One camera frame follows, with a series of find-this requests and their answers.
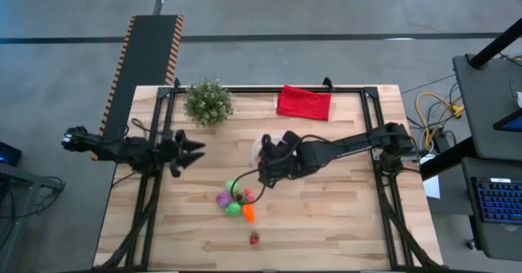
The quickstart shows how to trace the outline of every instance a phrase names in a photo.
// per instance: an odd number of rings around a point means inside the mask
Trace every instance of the green toy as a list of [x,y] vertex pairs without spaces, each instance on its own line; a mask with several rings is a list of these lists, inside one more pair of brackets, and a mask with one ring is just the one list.
[[239,215],[241,213],[241,205],[239,205],[238,203],[231,203],[227,206],[225,212],[227,213],[227,215],[231,216]]
[[[231,191],[231,189],[232,189],[232,185],[234,184],[234,180],[235,180],[235,179],[230,179],[230,180],[228,180],[227,183],[225,184],[225,190],[226,190],[227,192],[230,192],[230,191]],[[236,185],[234,186],[233,194],[236,195],[238,190],[239,190],[239,183],[236,183]]]

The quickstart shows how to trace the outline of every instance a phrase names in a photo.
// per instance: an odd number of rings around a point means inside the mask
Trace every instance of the computer keyboard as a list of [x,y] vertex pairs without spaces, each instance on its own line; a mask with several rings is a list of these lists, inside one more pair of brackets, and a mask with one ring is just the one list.
[[472,178],[483,222],[522,224],[522,180]]

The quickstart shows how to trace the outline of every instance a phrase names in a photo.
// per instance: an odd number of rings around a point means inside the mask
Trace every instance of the wooden tabletop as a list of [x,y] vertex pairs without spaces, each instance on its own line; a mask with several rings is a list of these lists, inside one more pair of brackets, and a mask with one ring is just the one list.
[[[385,122],[408,125],[399,87],[377,87]],[[149,126],[156,92],[156,86],[137,87],[129,118],[136,117]],[[316,134],[335,140],[365,132],[360,96],[333,94],[328,122],[278,116],[275,94],[234,94],[232,101],[234,115],[228,120],[216,127],[198,128],[185,115],[184,95],[176,95],[172,129],[183,129],[190,139],[206,143],[206,155],[180,178],[171,177],[165,170],[149,269],[389,269],[368,152],[333,161],[317,174],[283,180],[274,189],[267,189],[254,205],[253,223],[241,216],[225,215],[215,203],[227,180],[254,168],[253,142],[263,134],[292,130],[298,135]],[[129,127],[129,136],[144,135],[131,123]],[[129,166],[119,165],[114,180],[130,172]],[[404,172],[397,180],[409,230],[430,257],[442,263],[420,176]],[[241,180],[241,185],[251,188],[255,195],[261,189],[257,174]],[[136,175],[112,189],[95,265],[106,261],[130,230],[138,187]],[[260,236],[255,246],[249,244],[253,230]],[[401,260],[400,241],[394,232]]]

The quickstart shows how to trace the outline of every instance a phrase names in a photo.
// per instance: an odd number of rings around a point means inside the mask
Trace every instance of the red cloth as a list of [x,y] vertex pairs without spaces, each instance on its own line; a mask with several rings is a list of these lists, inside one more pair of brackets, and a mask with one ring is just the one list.
[[283,86],[277,100],[277,114],[328,121],[332,94],[316,94],[293,86]]

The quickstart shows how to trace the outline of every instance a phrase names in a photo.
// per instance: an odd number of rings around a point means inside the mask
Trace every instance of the gray floor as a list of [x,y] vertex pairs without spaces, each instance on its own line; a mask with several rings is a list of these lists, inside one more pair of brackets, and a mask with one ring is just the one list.
[[[0,37],[121,36],[132,15],[150,14],[155,0],[0,0]],[[165,0],[162,14],[185,15],[184,35],[248,33],[500,32],[520,17],[520,0]],[[399,84],[408,90],[448,76],[451,58],[491,40],[259,42],[182,44],[176,75],[227,84]],[[1,45],[0,141],[24,151],[23,167],[67,182],[61,199],[32,217],[20,271],[55,272],[91,265],[113,164],[61,149],[66,128],[95,130],[120,44]],[[522,51],[520,42],[507,54]],[[418,119],[415,97],[446,96],[454,78],[403,95]],[[422,103],[426,112],[430,102]],[[434,111],[432,119],[443,109]],[[447,128],[462,140],[466,118]],[[446,265],[516,272],[520,264],[487,259],[463,247],[461,216],[434,214]]]

